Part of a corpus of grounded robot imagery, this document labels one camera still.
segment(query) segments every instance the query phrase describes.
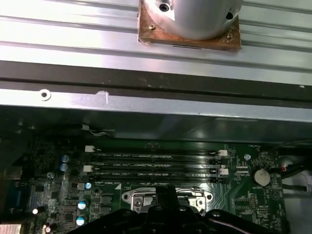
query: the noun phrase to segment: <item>wire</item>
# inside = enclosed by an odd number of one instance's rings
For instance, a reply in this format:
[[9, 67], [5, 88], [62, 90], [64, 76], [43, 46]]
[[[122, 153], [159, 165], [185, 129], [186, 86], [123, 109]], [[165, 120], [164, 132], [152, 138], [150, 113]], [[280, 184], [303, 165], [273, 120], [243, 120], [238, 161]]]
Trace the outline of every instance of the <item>wire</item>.
[[288, 177], [294, 176], [306, 169], [305, 162], [301, 162], [298, 164], [290, 164], [287, 167], [282, 167], [286, 169], [285, 171], [282, 169], [281, 177], [282, 179], [286, 179]]
[[302, 186], [302, 185], [283, 184], [283, 189], [294, 190], [294, 191], [302, 191], [302, 192], [307, 192], [308, 191], [308, 188], [306, 186]]
[[96, 133], [96, 131], [94, 130], [89, 130], [89, 132], [94, 135], [95, 137], [100, 137], [100, 136], [108, 136], [110, 137], [110, 135], [106, 132], [99, 132], [99, 133]]
[[292, 140], [292, 141], [287, 141], [287, 142], [284, 142], [280, 145], [277, 145], [275, 147], [273, 147], [272, 149], [270, 149], [268, 151], [268, 155], [270, 156], [272, 153], [274, 153], [274, 151], [276, 151], [277, 149], [281, 148], [281, 147], [284, 147], [284, 146], [287, 146], [287, 145], [296, 145], [296, 144], [299, 144], [299, 143], [305, 143], [305, 142], [312, 142], [312, 139], [305, 139], [305, 140]]

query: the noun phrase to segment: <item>chip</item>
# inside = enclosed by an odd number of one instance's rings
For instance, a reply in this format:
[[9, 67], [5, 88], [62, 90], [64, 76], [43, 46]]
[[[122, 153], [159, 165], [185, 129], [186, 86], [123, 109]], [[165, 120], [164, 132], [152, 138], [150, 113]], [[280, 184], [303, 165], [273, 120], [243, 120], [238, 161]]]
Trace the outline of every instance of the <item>chip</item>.
[[89, 182], [89, 176], [83, 175], [83, 176], [81, 177], [81, 182], [82, 182], [82, 183], [87, 183], [87, 182]]
[[37, 185], [35, 188], [35, 192], [43, 192], [44, 191], [44, 186], [43, 185]]
[[101, 198], [100, 197], [95, 197], [95, 198], [93, 198], [93, 202], [94, 203], [100, 203], [101, 202]]
[[65, 221], [73, 221], [74, 215], [72, 213], [66, 213], [65, 214]]
[[58, 192], [52, 192], [51, 193], [51, 199], [56, 199], [59, 197], [59, 193]]
[[102, 196], [101, 204], [111, 204], [112, 197], [111, 196]]
[[101, 206], [100, 208], [101, 215], [107, 215], [110, 211], [111, 211], [111, 207], [109, 206]]
[[99, 213], [99, 208], [93, 208], [93, 213]]
[[57, 213], [51, 213], [50, 218], [57, 218]]
[[78, 189], [78, 190], [84, 190], [84, 183], [79, 183], [79, 184], [77, 185], [77, 189]]

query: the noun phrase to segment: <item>capacitor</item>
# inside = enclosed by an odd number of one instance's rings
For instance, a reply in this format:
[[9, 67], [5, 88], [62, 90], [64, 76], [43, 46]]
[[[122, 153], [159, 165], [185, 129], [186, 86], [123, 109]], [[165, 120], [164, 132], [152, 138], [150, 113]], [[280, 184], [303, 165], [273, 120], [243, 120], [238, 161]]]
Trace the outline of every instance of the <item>capacitor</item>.
[[60, 160], [62, 162], [68, 162], [69, 161], [69, 156], [68, 155], [63, 155]]
[[62, 163], [60, 166], [59, 166], [59, 169], [62, 171], [62, 172], [66, 172], [68, 170], [68, 165], [66, 163]]
[[55, 232], [57, 228], [58, 228], [58, 225], [56, 223], [51, 223], [47, 225], [47, 227], [45, 228], [45, 232], [46, 233]]
[[82, 226], [84, 224], [86, 224], [87, 222], [87, 217], [84, 215], [80, 215], [77, 219], [76, 219], [76, 224], [77, 226]]
[[78, 209], [80, 210], [84, 210], [86, 207], [88, 206], [88, 201], [87, 200], [81, 200], [79, 203], [78, 203]]
[[91, 189], [92, 185], [91, 183], [85, 183], [84, 188], [85, 189]]
[[268, 171], [261, 168], [255, 171], [255, 173], [253, 174], [253, 180], [255, 181], [256, 184], [265, 187], [268, 186], [268, 184], [270, 183], [271, 177]]
[[39, 207], [36, 207], [35, 209], [33, 209], [33, 214], [34, 215], [38, 215], [38, 214], [41, 214], [45, 212], [45, 207], [44, 206], [39, 206]]
[[47, 178], [48, 179], [53, 179], [55, 177], [55, 173], [54, 172], [48, 172], [47, 173]]

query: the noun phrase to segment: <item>metal bracket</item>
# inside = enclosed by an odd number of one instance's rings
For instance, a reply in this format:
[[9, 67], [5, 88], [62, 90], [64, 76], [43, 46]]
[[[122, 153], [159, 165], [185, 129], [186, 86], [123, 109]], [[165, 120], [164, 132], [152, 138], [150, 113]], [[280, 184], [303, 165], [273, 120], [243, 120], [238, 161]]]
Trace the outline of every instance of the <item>metal bracket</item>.
[[[200, 188], [176, 188], [178, 199], [187, 199], [190, 207], [195, 207], [198, 212], [207, 210], [207, 203], [213, 200], [213, 194]], [[152, 205], [156, 198], [156, 188], [138, 188], [122, 195], [122, 200], [131, 205], [131, 210], [143, 212], [143, 207]]]

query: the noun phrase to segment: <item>blue capacitor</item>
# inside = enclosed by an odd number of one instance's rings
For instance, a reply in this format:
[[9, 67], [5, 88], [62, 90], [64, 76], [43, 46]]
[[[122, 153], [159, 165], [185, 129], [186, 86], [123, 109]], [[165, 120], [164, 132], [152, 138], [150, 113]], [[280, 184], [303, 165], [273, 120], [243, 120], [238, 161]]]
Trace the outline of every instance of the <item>blue capacitor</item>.
[[68, 155], [63, 155], [62, 158], [60, 159], [62, 162], [68, 162], [69, 161], [69, 156]]
[[78, 203], [78, 209], [84, 210], [88, 206], [87, 200], [82, 200]]
[[77, 226], [82, 226], [86, 223], [86, 218], [84, 215], [80, 215], [77, 219], [76, 219], [76, 224]]
[[92, 185], [91, 183], [85, 183], [84, 188], [85, 189], [91, 189]]
[[59, 166], [59, 169], [62, 171], [62, 172], [66, 172], [68, 170], [68, 165], [66, 163], [62, 163], [60, 166]]

